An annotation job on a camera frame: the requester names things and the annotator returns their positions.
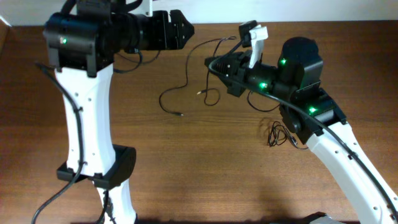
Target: robotic arm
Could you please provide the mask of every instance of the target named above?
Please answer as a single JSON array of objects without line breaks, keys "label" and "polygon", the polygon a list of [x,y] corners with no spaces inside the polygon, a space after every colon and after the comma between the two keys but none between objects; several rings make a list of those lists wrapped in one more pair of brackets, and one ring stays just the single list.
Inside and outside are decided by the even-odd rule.
[{"label": "robotic arm", "polygon": [[[44,30],[49,62],[68,95],[64,94],[69,154],[58,168],[57,177],[68,182],[89,179],[101,198],[106,193],[101,200],[105,224],[136,222],[129,190],[136,150],[112,145],[109,127],[114,54],[120,50],[129,54],[178,50],[194,34],[193,26],[178,10],[170,12],[170,22],[167,11],[155,11],[152,17],[128,13],[141,2],[126,5],[125,0],[68,0],[61,12],[51,16]],[[77,15],[70,14],[74,5]],[[71,100],[78,109],[72,107]]]},{"label": "robotic arm", "polygon": [[[234,49],[252,46],[253,39],[258,41],[259,29],[256,21],[239,26],[241,42]],[[284,124],[326,165],[361,223],[398,223],[397,195],[366,157],[344,113],[320,88],[323,61],[315,41],[289,39],[277,67],[258,62],[262,47],[253,47],[253,51],[234,53],[233,49],[224,56],[207,58],[205,65],[229,94],[239,97],[249,89],[281,102]]]}]

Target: black wire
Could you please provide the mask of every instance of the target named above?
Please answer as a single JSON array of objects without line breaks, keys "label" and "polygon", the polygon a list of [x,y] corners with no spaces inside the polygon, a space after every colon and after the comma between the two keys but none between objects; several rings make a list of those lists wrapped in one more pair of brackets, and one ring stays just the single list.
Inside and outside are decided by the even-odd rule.
[{"label": "black wire", "polygon": [[119,12],[123,12],[123,13],[128,13],[130,11],[133,11],[135,9],[137,9],[142,3],[142,0],[137,0],[135,2],[129,3],[127,5],[125,5],[124,7],[122,7]]},{"label": "black wire", "polygon": [[187,61],[185,62],[185,84],[182,85],[182,86],[177,86],[177,87],[169,88],[169,89],[163,91],[163,93],[160,94],[160,96],[159,96],[159,105],[160,105],[160,107],[162,108],[162,110],[163,110],[164,112],[170,113],[170,114],[174,114],[174,115],[177,115],[177,116],[184,116],[184,114],[181,113],[181,112],[169,111],[169,110],[165,109],[164,106],[163,106],[163,104],[162,104],[162,97],[163,97],[163,95],[164,95],[165,93],[167,93],[167,92],[169,92],[169,91],[178,90],[178,89],[184,88],[184,87],[186,87],[186,86],[188,85],[188,62],[189,62],[189,58],[190,58],[192,52],[193,52],[195,49],[197,49],[198,47],[200,47],[200,46],[202,46],[202,45],[205,45],[205,44],[207,44],[207,43],[214,42],[214,41],[221,40],[221,39],[222,39],[222,38],[205,41],[205,42],[203,42],[203,43],[201,43],[201,44],[196,45],[196,46],[189,52],[189,54],[188,54],[188,56],[187,56]]},{"label": "black wire", "polygon": [[232,54],[233,52],[235,52],[235,50],[238,49],[238,48],[242,45],[242,42],[243,42],[242,40],[239,41],[239,43],[237,43],[237,44],[235,45],[235,47],[233,47],[227,54],[224,54],[223,56],[219,57],[218,59],[216,59],[216,60],[214,60],[214,61],[223,60],[224,58],[226,58],[227,56],[229,56],[230,54]]},{"label": "black wire", "polygon": [[243,88],[247,88],[249,90],[257,90],[256,92],[262,96],[268,97],[270,99],[276,100],[279,103],[281,103],[282,105],[288,106],[289,108],[295,110],[296,112],[300,113],[301,115],[303,115],[304,117],[306,117],[307,119],[309,119],[311,122],[313,122],[314,124],[318,125],[319,127],[321,127],[322,129],[324,129],[325,131],[329,132],[335,139],[336,141],[343,147],[343,149],[351,156],[351,158],[353,158],[358,165],[362,168],[362,170],[366,173],[366,175],[371,179],[371,181],[373,182],[373,184],[376,186],[376,188],[380,191],[381,195],[384,197],[384,199],[386,200],[386,202],[389,205],[389,208],[392,211],[392,215],[394,216],[395,220],[398,220],[398,213],[397,210],[394,206],[394,204],[392,203],[392,200],[389,198],[386,190],[384,190],[384,188],[382,187],[382,185],[379,183],[379,181],[375,178],[375,176],[373,175],[373,173],[369,170],[368,167],[366,167],[366,165],[362,162],[362,160],[358,157],[357,153],[355,153],[354,151],[352,151],[344,142],[343,140],[341,140],[341,138],[334,132],[332,131],[328,126],[324,125],[321,121],[319,121],[318,119],[314,118],[313,116],[310,116],[309,114],[307,114],[303,109],[299,108],[298,106],[295,106],[294,104],[285,101],[283,99],[280,99],[276,96],[272,96],[266,92],[261,91],[260,89],[258,89],[258,87],[256,86],[252,86],[246,83],[241,83],[236,81],[235,79],[232,78],[226,78],[224,74],[216,71],[213,66],[216,65],[222,58],[225,58],[227,55],[224,55],[214,61],[212,61],[208,68],[210,69],[210,72],[217,75],[219,79],[224,80],[226,82],[231,82],[231,83],[235,83],[237,85],[242,86]]},{"label": "black wire", "polygon": [[255,109],[256,111],[268,113],[268,112],[271,112],[271,111],[275,110],[276,108],[278,108],[278,107],[280,106],[280,104],[278,104],[278,105],[277,105],[276,107],[274,107],[273,109],[269,109],[269,110],[260,110],[259,108],[256,108],[256,107],[250,102],[250,95],[251,95],[252,93],[253,93],[253,91],[250,91],[249,94],[248,94],[248,97],[247,97],[246,99],[248,100],[249,105],[250,105],[253,109]]},{"label": "black wire", "polygon": [[135,69],[139,68],[139,67],[142,65],[142,59],[143,59],[144,57],[142,56],[142,53],[141,53],[141,51],[139,51],[139,50],[137,51],[137,54],[139,55],[139,62],[138,62],[138,64],[137,64],[134,68],[129,69],[129,70],[120,70],[120,69],[114,68],[113,71],[116,72],[116,73],[119,73],[119,74],[125,74],[125,73],[132,72],[132,71],[134,71]]},{"label": "black wire", "polygon": [[[157,52],[157,54],[155,55],[154,58],[150,59],[150,60],[147,61],[147,62],[142,62],[141,65],[147,65],[147,64],[149,64],[149,63],[154,62],[154,61],[159,57],[160,52],[161,52],[161,50],[159,50],[159,51]],[[121,55],[120,53],[117,53],[117,55],[120,56],[120,57],[122,57],[122,58],[124,58],[124,59],[126,59],[126,60],[128,60],[128,61],[130,61],[130,62],[132,62],[132,63],[139,63],[139,62],[137,62],[137,61],[135,61],[135,60],[131,60],[131,59],[129,59],[128,57],[125,57],[125,56]]]},{"label": "black wire", "polygon": [[62,6],[61,14],[69,15],[70,11],[72,11],[73,7],[75,7],[75,4],[76,0],[67,0]]},{"label": "black wire", "polygon": [[50,74],[48,66],[45,66],[39,62],[35,62],[35,65],[44,73],[44,75],[47,76],[47,78],[50,79],[50,81],[62,92],[62,94],[65,96],[65,98],[69,101],[70,105],[72,106],[73,112],[76,117],[76,125],[77,125],[77,133],[78,133],[78,142],[79,142],[79,161],[78,161],[78,169],[76,171],[75,176],[72,178],[72,180],[64,186],[59,192],[57,192],[55,195],[53,195],[50,199],[48,199],[46,202],[41,205],[37,211],[35,212],[31,224],[36,223],[36,219],[39,216],[39,214],[42,212],[42,210],[49,205],[51,202],[53,202],[55,199],[57,199],[61,194],[63,194],[65,191],[67,191],[79,178],[81,174],[81,170],[83,169],[83,164],[84,164],[84,148],[83,148],[83,133],[81,130],[81,119],[80,119],[80,111],[75,103],[75,101],[72,99],[72,97],[69,95],[69,93],[61,86],[61,84]]},{"label": "black wire", "polygon": [[[226,41],[226,40],[236,40],[236,37],[235,37],[235,36],[231,36],[231,37],[227,37],[227,38],[222,38],[222,39],[218,42],[218,44],[217,44],[217,46],[216,46],[216,49],[214,50],[213,57],[216,55],[217,50],[218,50],[218,47],[220,46],[220,44],[221,44],[222,42]],[[206,89],[204,89],[204,90],[198,92],[198,94],[202,94],[202,93],[205,94],[205,99],[203,100],[203,102],[204,102],[204,104],[205,104],[206,106],[214,106],[214,105],[216,105],[216,104],[220,101],[220,99],[221,99],[221,93],[220,93],[219,89],[217,89],[217,88],[209,88],[209,74],[210,74],[210,71],[207,70],[207,74],[206,74]],[[217,101],[214,102],[214,103],[207,103],[207,96],[208,96],[209,90],[217,91],[218,99],[217,99]]]},{"label": "black wire", "polygon": [[112,218],[110,219],[110,221],[111,221],[113,224],[116,224],[116,221],[115,221],[115,218],[114,218],[114,217],[112,217]]},{"label": "black wire", "polygon": [[297,146],[297,141],[296,139],[290,134],[290,131],[282,125],[279,121],[275,121],[272,124],[271,130],[268,135],[268,145],[269,147],[274,147],[274,146],[280,146],[281,144],[285,143],[286,140],[289,140],[289,142],[295,147],[296,149],[300,150],[306,150],[306,148],[301,148]]},{"label": "black wire", "polygon": [[109,191],[108,191],[108,190],[105,190],[105,191],[104,191],[104,194],[105,194],[105,198],[104,198],[103,209],[102,209],[101,215],[99,216],[99,218],[98,218],[98,220],[95,222],[95,224],[101,224],[101,223],[102,223],[102,221],[103,221],[103,219],[104,219],[104,216],[105,216],[106,209],[107,209],[107,207],[108,207],[108,203],[109,203]]}]

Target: wood grain surface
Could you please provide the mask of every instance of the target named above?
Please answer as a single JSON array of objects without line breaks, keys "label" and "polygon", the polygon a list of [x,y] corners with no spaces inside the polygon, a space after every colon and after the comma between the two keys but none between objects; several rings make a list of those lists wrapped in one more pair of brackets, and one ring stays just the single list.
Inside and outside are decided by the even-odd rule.
[{"label": "wood grain surface", "polygon": [[[315,39],[324,59],[322,87],[345,112],[370,160],[398,192],[398,22],[267,23],[264,63],[275,65],[291,37]],[[357,216],[326,167],[311,152],[289,144],[269,148],[267,127],[278,111],[260,113],[226,94],[216,77],[210,86],[220,102],[203,104],[204,59],[216,43],[197,49],[189,62],[189,85],[158,97],[185,81],[184,63],[193,46],[238,34],[238,24],[195,25],[183,50],[162,52],[134,73],[115,75],[110,112],[113,143],[137,149],[131,176],[133,206],[141,218],[192,221],[273,220],[327,212],[337,220]],[[236,41],[225,42],[220,53]],[[155,52],[144,52],[146,59]],[[115,67],[132,64],[116,56]],[[0,60],[0,220],[29,223],[36,209],[65,185],[55,170],[67,158],[68,136],[62,96],[34,67],[47,62],[42,27],[10,30]],[[216,95],[210,94],[209,100]],[[253,95],[253,103],[276,102]],[[101,212],[89,181],[76,184],[42,212],[38,223],[90,222]]]},{"label": "wood grain surface", "polygon": [[4,45],[4,42],[6,41],[6,36],[8,33],[8,26],[3,23],[3,21],[0,20],[0,57],[1,57],[1,52],[2,52],[2,47]]}]

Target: white wall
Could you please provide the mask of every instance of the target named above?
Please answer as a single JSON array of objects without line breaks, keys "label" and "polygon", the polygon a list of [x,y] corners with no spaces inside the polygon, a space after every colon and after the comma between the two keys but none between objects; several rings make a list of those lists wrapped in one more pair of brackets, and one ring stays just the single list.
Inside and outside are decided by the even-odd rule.
[{"label": "white wall", "polygon": [[[0,0],[0,16],[14,26],[42,25],[64,1]],[[398,19],[398,0],[158,0],[153,9],[180,9],[192,23]]]}]

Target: curved white arm segment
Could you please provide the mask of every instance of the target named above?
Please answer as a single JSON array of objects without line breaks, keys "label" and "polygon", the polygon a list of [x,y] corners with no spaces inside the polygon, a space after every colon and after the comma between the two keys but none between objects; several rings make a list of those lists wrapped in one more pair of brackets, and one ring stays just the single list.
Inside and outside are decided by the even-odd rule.
[{"label": "curved white arm segment", "polygon": [[[60,84],[83,110],[80,114],[87,165],[83,166],[81,174],[91,177],[95,173],[105,175],[115,162],[109,126],[109,87],[113,65],[99,71],[96,78],[89,78],[84,70],[66,67],[62,68],[62,72],[55,73]],[[79,160],[76,118],[65,97],[64,102],[69,135],[67,166],[76,172]]]},{"label": "curved white arm segment", "polygon": [[[136,211],[132,208],[130,201],[129,179],[125,180],[119,187],[109,191],[109,198],[113,206],[112,217],[105,214],[104,224],[113,224],[111,218],[114,218],[117,224],[134,224],[136,221]],[[97,188],[99,196],[104,197],[104,189]]]},{"label": "curved white arm segment", "polygon": [[[329,126],[329,128],[339,135],[351,150],[358,154],[358,157],[387,192],[394,206],[398,207],[397,195],[366,157],[355,139],[351,126],[339,122]],[[326,165],[356,210],[360,222],[362,224],[398,223],[397,220],[392,219],[392,213],[387,207],[387,202],[358,163],[348,157],[348,153],[327,131],[323,130],[323,132],[324,134],[321,136],[312,135],[307,141],[307,146]]]}]

